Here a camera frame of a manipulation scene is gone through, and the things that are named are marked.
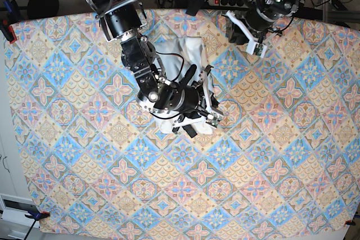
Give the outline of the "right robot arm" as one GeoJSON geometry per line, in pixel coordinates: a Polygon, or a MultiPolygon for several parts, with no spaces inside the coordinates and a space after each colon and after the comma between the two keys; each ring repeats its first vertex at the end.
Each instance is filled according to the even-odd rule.
{"type": "Polygon", "coordinates": [[[208,79],[200,38],[180,38],[157,50],[141,33],[145,12],[140,0],[86,0],[109,41],[121,45],[121,61],[139,87],[137,103],[164,134],[184,130],[190,137],[211,135],[223,119],[208,79]]]}

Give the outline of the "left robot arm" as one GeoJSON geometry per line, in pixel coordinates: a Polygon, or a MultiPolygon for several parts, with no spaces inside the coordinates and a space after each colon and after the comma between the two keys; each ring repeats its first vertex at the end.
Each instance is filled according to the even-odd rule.
{"type": "Polygon", "coordinates": [[[242,0],[246,11],[235,11],[235,17],[258,42],[262,42],[268,32],[282,34],[284,29],[275,28],[281,17],[292,17],[303,0],[242,0]]]}

